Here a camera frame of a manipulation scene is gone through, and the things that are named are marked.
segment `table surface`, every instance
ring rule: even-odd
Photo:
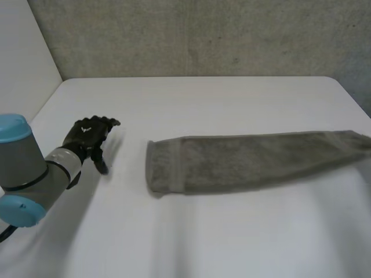
[[[371,190],[357,166],[257,192],[149,194],[148,140],[187,135],[348,130],[371,120],[324,77],[71,79],[32,128],[44,155],[92,115],[122,123],[78,186],[33,228],[0,244],[0,276],[371,276]]]

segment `folded towel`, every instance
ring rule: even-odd
[[[147,149],[153,192],[224,193],[257,190],[369,157],[371,138],[354,131],[247,136],[191,136]]]

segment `robotic hand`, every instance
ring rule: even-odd
[[[108,167],[103,160],[102,143],[107,139],[108,133],[120,122],[106,117],[93,116],[91,119],[78,120],[63,141],[62,148],[69,149],[77,154],[81,163],[91,158],[99,173],[108,174]],[[80,177],[81,172],[67,189],[72,188]]]
[[[78,183],[85,159],[91,158],[98,171],[108,174],[101,145],[120,122],[93,116],[78,120],[61,147],[46,158],[21,115],[0,115],[0,219],[10,226],[0,242],[18,227],[36,225],[65,189]]]

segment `concrete wall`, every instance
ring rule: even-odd
[[[27,1],[0,0],[0,113],[31,120],[61,82]]]
[[[370,0],[28,1],[63,79],[324,75],[371,115]]]

